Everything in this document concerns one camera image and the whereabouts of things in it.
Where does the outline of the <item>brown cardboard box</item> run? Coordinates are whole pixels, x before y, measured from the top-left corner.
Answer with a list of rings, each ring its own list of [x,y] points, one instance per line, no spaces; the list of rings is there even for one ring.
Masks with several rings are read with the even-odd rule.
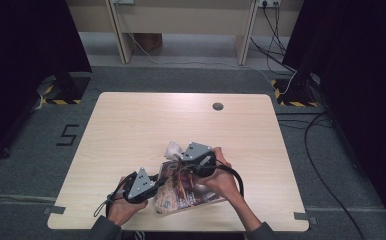
[[[135,40],[146,52],[154,51],[162,46],[160,33],[135,33]]]

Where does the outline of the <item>red cover magazine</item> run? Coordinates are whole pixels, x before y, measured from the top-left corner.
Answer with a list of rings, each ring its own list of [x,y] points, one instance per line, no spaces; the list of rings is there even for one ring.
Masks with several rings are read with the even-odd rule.
[[[159,180],[165,183],[159,187],[153,198],[154,210],[158,216],[167,216],[205,205],[223,202],[224,198],[198,184],[196,176],[175,161],[161,164]]]

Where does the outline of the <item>grey tape piece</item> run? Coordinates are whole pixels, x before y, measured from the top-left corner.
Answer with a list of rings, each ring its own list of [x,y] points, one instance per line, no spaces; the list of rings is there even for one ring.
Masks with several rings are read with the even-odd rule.
[[[311,225],[318,224],[317,219],[315,217],[310,217],[307,213],[294,212],[294,219],[295,220],[304,220],[304,221],[306,220]]]
[[[65,207],[60,207],[60,206],[48,206],[43,211],[43,213],[46,215],[50,215],[50,214],[62,215],[64,212],[65,212]]]

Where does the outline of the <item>person's right hand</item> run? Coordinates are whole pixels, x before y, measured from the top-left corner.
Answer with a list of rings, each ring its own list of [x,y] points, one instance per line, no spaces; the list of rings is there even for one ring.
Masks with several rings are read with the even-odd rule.
[[[222,169],[216,169],[209,177],[198,178],[197,183],[208,187],[229,202],[241,198],[234,176]]]

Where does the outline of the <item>black curtain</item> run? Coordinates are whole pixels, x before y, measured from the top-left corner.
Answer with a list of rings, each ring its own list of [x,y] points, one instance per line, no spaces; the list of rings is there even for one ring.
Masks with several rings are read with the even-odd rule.
[[[45,78],[90,70],[66,0],[0,0],[0,149]]]
[[[386,0],[304,0],[285,64],[316,74],[386,208]]]

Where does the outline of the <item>black stand base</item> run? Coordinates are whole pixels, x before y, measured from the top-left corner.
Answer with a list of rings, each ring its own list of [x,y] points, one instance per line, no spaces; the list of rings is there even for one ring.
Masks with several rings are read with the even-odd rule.
[[[38,88],[40,104],[79,104],[91,80],[89,72],[70,72],[47,77]]]
[[[317,107],[317,100],[306,80],[299,80],[296,74],[285,79],[273,79],[276,101],[282,106]]]

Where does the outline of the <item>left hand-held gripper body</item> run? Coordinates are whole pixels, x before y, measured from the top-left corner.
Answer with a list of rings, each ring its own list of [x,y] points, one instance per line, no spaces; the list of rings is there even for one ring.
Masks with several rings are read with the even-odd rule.
[[[123,187],[123,198],[132,204],[140,204],[154,197],[160,187],[159,175],[149,175],[141,167],[138,172],[133,172],[126,178]]]

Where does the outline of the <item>white quilted cloth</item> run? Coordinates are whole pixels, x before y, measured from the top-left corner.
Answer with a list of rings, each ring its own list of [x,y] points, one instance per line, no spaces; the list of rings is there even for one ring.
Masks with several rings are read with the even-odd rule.
[[[169,160],[180,160],[183,155],[183,149],[175,142],[170,142],[165,151],[164,157]]]

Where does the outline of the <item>person's left hand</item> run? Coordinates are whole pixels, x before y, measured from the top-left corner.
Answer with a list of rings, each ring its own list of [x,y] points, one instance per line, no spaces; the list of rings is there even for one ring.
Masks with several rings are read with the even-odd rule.
[[[129,203],[124,198],[115,200],[110,206],[107,219],[113,222],[115,225],[121,227],[127,223],[137,212],[143,210],[147,205],[147,200],[139,204]]]

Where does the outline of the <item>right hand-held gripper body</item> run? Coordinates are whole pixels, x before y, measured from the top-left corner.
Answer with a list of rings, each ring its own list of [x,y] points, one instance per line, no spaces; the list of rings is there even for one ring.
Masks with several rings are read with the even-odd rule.
[[[216,168],[212,148],[196,142],[189,143],[181,156],[181,162],[189,171],[202,178],[211,176]]]

